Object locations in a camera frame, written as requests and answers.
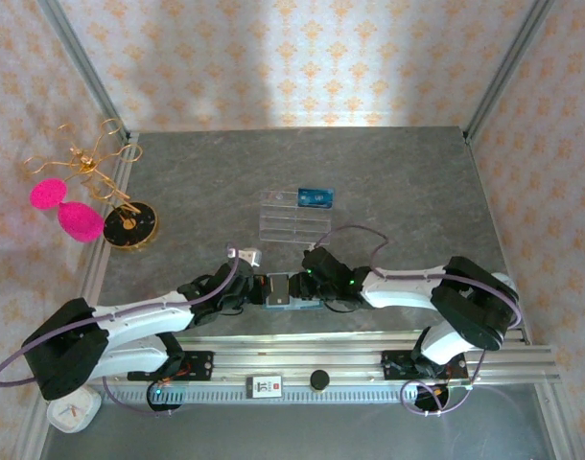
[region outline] gold wire frame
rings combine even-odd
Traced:
[[[131,211],[136,214],[141,214],[141,211],[129,203],[130,196],[123,193],[116,186],[111,177],[99,171],[101,163],[112,157],[119,157],[120,161],[125,163],[134,163],[141,155],[143,149],[137,144],[127,144],[114,153],[101,155],[99,153],[99,145],[105,136],[116,134],[122,129],[122,122],[116,118],[109,118],[101,123],[100,135],[96,140],[92,149],[80,149],[75,142],[75,126],[67,123],[61,125],[56,130],[56,135],[59,139],[68,141],[71,144],[69,151],[71,158],[69,161],[49,161],[42,155],[34,155],[24,161],[23,165],[30,174],[37,174],[42,172],[45,168],[51,166],[64,166],[68,168],[70,174],[64,178],[67,182],[74,177],[81,176],[81,184],[88,189],[90,197],[108,204],[116,209],[115,200],[122,202],[121,208]],[[123,154],[128,149],[136,149],[136,153],[132,158],[126,158]]]

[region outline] blue card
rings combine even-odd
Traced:
[[[301,208],[324,208],[333,207],[333,189],[299,189],[297,204]]]

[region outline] pink ball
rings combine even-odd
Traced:
[[[78,201],[60,204],[58,222],[78,242],[97,240],[105,227],[105,220],[94,209]]]
[[[31,204],[36,209],[50,209],[58,206],[66,196],[66,184],[60,179],[45,179],[31,191]]]

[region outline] wallpaper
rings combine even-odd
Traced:
[[[35,154],[65,157],[69,145],[51,127],[75,122],[79,140],[91,142],[101,120],[36,1],[0,2],[0,361],[78,294],[86,263],[84,246],[66,236],[56,215],[29,204],[45,175],[28,176],[20,165]],[[80,187],[71,188],[69,199],[82,197]],[[28,375],[20,359],[3,379]],[[0,389],[0,459],[11,458],[35,389]]]
[[[585,444],[585,0],[557,1],[474,152],[537,342]]]
[[[127,127],[465,126],[532,0],[62,0]]]

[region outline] gray marble surface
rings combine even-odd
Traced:
[[[503,256],[473,159],[457,127],[350,127],[141,134],[144,156],[128,192],[157,211],[145,249],[112,249],[101,305],[148,299],[213,273],[225,245],[263,251],[262,272],[301,268],[303,244],[259,240],[260,193],[334,188],[333,225],[362,222],[393,240],[387,269],[443,265],[463,255],[490,271]],[[366,265],[380,242],[358,230],[328,246],[349,266]],[[402,331],[435,324],[427,310],[334,314],[248,307],[190,335]]]

